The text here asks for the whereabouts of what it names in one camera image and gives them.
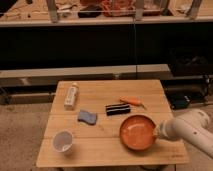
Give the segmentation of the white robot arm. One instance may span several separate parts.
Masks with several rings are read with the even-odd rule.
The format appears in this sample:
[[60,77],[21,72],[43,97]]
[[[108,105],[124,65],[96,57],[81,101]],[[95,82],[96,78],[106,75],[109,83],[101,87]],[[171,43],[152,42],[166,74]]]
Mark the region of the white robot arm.
[[164,120],[155,128],[159,139],[183,139],[213,159],[213,133],[207,130],[210,116],[203,110],[192,109],[182,115]]

